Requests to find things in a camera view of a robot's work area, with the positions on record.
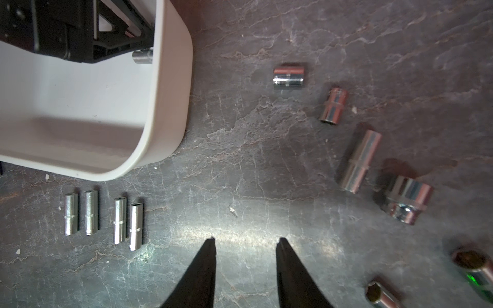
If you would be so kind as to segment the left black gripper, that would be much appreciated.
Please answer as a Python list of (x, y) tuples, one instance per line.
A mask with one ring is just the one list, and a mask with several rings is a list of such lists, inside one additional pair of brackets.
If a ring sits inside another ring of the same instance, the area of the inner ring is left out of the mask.
[[(109, 23), (109, 31), (101, 31), (100, 18)], [(153, 47), (154, 31), (131, 1), (1, 1), (1, 41), (35, 54), (95, 64)]]

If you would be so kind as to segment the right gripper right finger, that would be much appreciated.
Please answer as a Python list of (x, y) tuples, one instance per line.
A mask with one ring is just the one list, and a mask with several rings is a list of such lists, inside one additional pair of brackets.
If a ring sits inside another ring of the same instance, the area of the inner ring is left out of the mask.
[(284, 237), (276, 246), (276, 270), (280, 307), (333, 307)]

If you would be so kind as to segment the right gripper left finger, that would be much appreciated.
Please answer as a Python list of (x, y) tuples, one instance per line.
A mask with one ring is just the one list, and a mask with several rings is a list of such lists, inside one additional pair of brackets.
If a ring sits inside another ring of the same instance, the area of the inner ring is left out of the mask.
[(186, 272), (161, 307), (214, 307), (215, 238), (205, 240)]

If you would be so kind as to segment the small chrome adapter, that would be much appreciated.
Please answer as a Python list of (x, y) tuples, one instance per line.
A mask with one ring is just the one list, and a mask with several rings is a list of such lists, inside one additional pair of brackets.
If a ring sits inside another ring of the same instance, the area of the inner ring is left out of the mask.
[(402, 304), (393, 294), (379, 282), (369, 282), (365, 289), (365, 297), (367, 301), (378, 308), (402, 308)]

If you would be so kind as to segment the white plastic storage box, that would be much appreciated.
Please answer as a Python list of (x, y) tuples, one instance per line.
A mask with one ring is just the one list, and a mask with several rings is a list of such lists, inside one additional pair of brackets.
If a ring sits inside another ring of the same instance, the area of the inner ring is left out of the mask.
[(169, 157), (184, 136), (193, 44), (170, 1), (155, 8), (154, 59), (97, 64), (1, 44), (1, 161), (96, 182)]

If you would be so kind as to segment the large wide chrome socket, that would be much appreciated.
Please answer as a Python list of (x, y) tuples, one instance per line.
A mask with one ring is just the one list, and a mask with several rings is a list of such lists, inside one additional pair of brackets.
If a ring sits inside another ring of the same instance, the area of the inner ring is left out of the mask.
[(414, 225), (420, 214), (426, 211), (433, 192), (433, 186), (395, 175), (385, 190), (381, 210), (399, 222)]

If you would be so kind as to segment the long thin chrome socket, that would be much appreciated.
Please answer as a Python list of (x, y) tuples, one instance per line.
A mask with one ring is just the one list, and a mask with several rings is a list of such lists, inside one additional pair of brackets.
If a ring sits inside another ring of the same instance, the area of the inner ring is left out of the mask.
[(65, 195), (65, 236), (71, 236), (78, 231), (78, 193)]

